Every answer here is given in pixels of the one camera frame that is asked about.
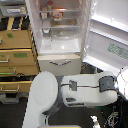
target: refrigerator shelf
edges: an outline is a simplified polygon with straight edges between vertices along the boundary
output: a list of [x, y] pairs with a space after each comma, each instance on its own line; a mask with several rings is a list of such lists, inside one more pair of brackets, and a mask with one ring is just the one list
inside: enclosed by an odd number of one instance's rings
[[52, 9], [50, 11], [39, 11], [39, 13], [49, 13], [49, 12], [79, 12], [79, 8], [71, 8], [71, 9]]
[[78, 25], [54, 25], [54, 26], [42, 27], [42, 28], [54, 28], [54, 29], [58, 29], [58, 28], [79, 28], [79, 26]]
[[77, 19], [63, 19], [61, 21], [47, 19], [42, 21], [42, 28], [79, 28], [79, 25]]
[[[63, 16], [62, 20], [68, 20], [68, 19], [77, 19], [77, 16]], [[42, 20], [54, 20], [54, 17], [47, 17], [46, 19], [42, 19]]]

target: freezer drawer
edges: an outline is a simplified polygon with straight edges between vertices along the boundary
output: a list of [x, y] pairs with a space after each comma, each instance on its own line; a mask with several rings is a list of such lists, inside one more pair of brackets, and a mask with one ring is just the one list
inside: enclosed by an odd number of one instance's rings
[[0, 66], [34, 65], [31, 49], [0, 50]]
[[0, 49], [31, 48], [28, 31], [0, 31]]
[[55, 76], [76, 75], [81, 70], [81, 59], [78, 55], [45, 55], [38, 56], [41, 71], [48, 71]]
[[17, 75], [37, 75], [39, 73], [36, 65], [33, 66], [16, 66], [0, 67], [0, 77], [17, 76]]
[[32, 81], [0, 82], [0, 93], [29, 92]]

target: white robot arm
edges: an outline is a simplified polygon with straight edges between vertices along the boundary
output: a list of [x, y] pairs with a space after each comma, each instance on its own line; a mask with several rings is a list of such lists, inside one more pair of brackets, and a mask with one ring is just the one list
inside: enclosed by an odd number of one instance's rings
[[114, 84], [111, 72], [58, 77], [42, 72], [31, 85], [22, 128], [49, 126], [48, 117], [62, 103], [67, 107], [104, 106], [113, 103], [117, 100]]

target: cable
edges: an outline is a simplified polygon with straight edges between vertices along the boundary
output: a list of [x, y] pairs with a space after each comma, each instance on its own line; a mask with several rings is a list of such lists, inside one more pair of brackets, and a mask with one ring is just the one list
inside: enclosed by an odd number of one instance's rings
[[86, 87], [86, 88], [98, 88], [99, 86], [77, 86], [77, 87]]
[[[67, 85], [72, 85], [72, 84], [62, 84], [61, 87], [63, 87], [63, 86], [67, 86]], [[77, 87], [98, 88], [99, 86], [77, 86]]]
[[122, 99], [122, 102], [121, 102], [120, 122], [119, 122], [118, 128], [120, 128], [120, 125], [121, 125], [121, 119], [122, 119], [122, 106], [123, 106], [123, 99]]
[[104, 124], [104, 128], [106, 127], [106, 124], [109, 125], [109, 127], [114, 128], [114, 126], [117, 124], [118, 121], [115, 122], [115, 120], [117, 120], [118, 118], [118, 112], [114, 112], [114, 107], [113, 107], [113, 112], [111, 113], [111, 115], [107, 118], [105, 124]]

